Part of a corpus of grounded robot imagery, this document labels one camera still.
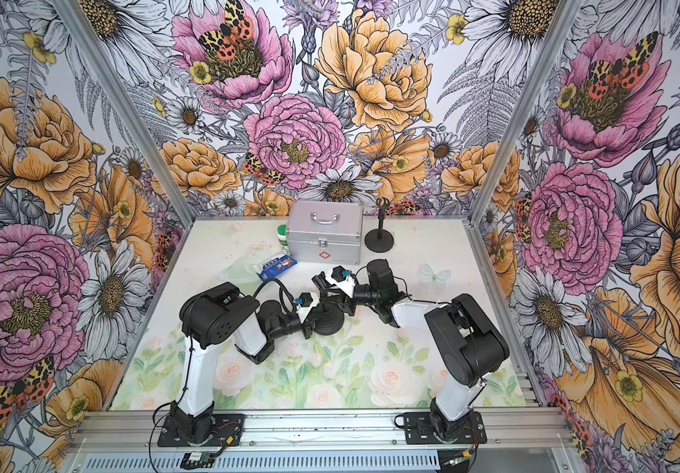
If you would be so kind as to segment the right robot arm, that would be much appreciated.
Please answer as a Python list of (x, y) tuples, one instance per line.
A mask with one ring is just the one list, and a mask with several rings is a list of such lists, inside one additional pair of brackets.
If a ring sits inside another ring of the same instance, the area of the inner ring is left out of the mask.
[(436, 441), (454, 443), (466, 434), (481, 441), (474, 403), (490, 376), (510, 358), (503, 334), (472, 295), (448, 302), (417, 300), (407, 289), (399, 289), (387, 260), (375, 259), (365, 269), (365, 284), (355, 272), (340, 267), (332, 270), (331, 278), (355, 305), (371, 309), (383, 323), (428, 329), (445, 365), (444, 387), (432, 400), (426, 421)]

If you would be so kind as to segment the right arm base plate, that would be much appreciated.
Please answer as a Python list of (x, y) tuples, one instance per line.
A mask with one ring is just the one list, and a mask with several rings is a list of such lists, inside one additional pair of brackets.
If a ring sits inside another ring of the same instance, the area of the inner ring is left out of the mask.
[(479, 412), (471, 410), (456, 421), (437, 413), (404, 412), (393, 424), (405, 435), (407, 445), (483, 445), (487, 443), (485, 424)]

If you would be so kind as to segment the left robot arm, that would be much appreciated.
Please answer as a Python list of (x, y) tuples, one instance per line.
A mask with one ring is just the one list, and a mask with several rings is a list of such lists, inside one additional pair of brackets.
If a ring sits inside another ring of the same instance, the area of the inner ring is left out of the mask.
[(274, 351), (275, 340), (296, 332), (312, 333), (304, 321), (319, 305), (319, 295), (293, 297), (283, 285), (278, 300), (261, 303), (230, 282), (190, 299), (179, 318), (189, 348), (177, 400), (170, 404), (158, 440), (160, 447), (193, 447), (210, 443), (217, 420), (214, 384), (219, 358), (231, 341), (251, 362), (260, 364)]

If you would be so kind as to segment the black stand pole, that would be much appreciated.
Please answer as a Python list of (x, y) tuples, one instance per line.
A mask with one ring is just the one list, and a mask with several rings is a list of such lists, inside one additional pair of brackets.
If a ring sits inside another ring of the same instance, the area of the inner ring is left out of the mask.
[(312, 277), (312, 283), (314, 283), (318, 290), (318, 305), (326, 309), (328, 304), (334, 302), (332, 285), (326, 279), (324, 272), (320, 272), (320, 274)]

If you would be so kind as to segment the black microphone clip pole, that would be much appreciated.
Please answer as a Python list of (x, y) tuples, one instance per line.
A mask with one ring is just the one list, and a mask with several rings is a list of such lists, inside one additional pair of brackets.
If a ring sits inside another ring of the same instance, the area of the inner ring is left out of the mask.
[(377, 202), (377, 236), (380, 237), (383, 233), (383, 222), (385, 222), (390, 201), (385, 197), (378, 197), (375, 202)]

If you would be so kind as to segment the black round stand base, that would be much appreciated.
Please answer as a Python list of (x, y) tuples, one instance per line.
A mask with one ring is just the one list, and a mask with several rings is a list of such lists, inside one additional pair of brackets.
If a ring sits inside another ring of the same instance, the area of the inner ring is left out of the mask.
[(387, 230), (371, 230), (365, 236), (365, 246), (367, 246), (368, 250), (375, 253), (388, 252), (392, 249), (393, 245), (393, 235)]

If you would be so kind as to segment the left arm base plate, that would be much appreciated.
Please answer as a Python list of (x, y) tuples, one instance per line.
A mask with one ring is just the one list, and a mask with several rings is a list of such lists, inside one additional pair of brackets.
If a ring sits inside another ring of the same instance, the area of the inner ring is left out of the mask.
[(166, 419), (159, 447), (236, 447), (241, 442), (245, 415), (204, 412), (192, 417), (176, 411)]

